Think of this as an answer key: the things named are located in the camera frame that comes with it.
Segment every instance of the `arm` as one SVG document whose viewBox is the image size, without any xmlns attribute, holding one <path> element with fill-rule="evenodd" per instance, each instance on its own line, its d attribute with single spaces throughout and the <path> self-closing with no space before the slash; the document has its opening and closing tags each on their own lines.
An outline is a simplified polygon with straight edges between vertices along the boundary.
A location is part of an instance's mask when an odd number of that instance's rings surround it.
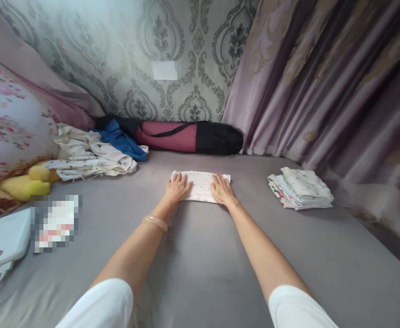
<svg viewBox="0 0 400 328">
<path fill-rule="evenodd" d="M 180 173 L 169 180 L 165 196 L 150 216 L 158 217 L 168 223 L 178 202 L 185 199 L 191 190 L 192 182 L 186 186 L 186 181 L 187 175 L 182 178 Z M 98 274 L 90 288 L 106 279 L 120 278 L 130 285 L 137 301 L 162 237 L 161 228 L 149 222 L 141 223 Z"/>
<path fill-rule="evenodd" d="M 227 179 L 214 175 L 211 191 L 214 199 L 229 210 L 267 303 L 271 292 L 280 285 L 297 287 L 313 297 L 281 251 L 234 197 Z"/>
</svg>

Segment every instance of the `person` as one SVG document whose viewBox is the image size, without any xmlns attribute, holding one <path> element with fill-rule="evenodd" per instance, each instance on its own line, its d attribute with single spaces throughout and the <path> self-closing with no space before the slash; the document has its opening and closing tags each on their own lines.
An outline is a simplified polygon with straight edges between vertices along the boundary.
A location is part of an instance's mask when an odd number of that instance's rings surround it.
<svg viewBox="0 0 400 328">
<path fill-rule="evenodd" d="M 186 175 L 175 175 L 167 182 L 165 195 L 157 207 L 113 255 L 57 328 L 127 327 L 171 213 L 189 195 L 191 187 Z M 274 327 L 337 328 L 285 256 L 235 198 L 227 179 L 215 174 L 211 192 L 233 218 Z"/>
</svg>

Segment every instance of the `bracelet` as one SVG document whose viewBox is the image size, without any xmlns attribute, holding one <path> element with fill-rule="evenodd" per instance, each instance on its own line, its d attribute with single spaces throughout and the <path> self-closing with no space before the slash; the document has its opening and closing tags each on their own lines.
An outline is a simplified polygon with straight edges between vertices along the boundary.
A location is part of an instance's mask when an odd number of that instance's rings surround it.
<svg viewBox="0 0 400 328">
<path fill-rule="evenodd" d="M 159 228 L 162 229 L 163 233 L 166 234 L 168 232 L 168 225 L 166 222 L 162 219 L 159 219 L 158 217 L 155 216 L 146 216 L 142 219 L 142 222 L 150 222 Z"/>
</svg>

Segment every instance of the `pink bag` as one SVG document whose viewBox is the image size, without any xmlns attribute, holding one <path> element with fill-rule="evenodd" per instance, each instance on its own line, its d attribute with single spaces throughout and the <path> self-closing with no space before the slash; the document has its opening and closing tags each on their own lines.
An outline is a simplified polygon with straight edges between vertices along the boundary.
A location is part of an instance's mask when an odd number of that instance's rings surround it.
<svg viewBox="0 0 400 328">
<path fill-rule="evenodd" d="M 97 120 L 96 129 L 105 129 L 113 119 L 137 144 L 151 149 L 230 155 L 238 153 L 244 142 L 242 133 L 234 127 L 211 122 L 144 122 L 107 115 Z"/>
</svg>

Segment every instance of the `purple curtain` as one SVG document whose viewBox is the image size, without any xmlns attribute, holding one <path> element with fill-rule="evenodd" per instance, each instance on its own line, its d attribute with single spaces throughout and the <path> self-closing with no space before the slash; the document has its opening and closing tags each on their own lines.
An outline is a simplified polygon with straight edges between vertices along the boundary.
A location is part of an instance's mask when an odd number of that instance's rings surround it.
<svg viewBox="0 0 400 328">
<path fill-rule="evenodd" d="M 261 1 L 223 123 L 400 236 L 400 0 Z"/>
</svg>

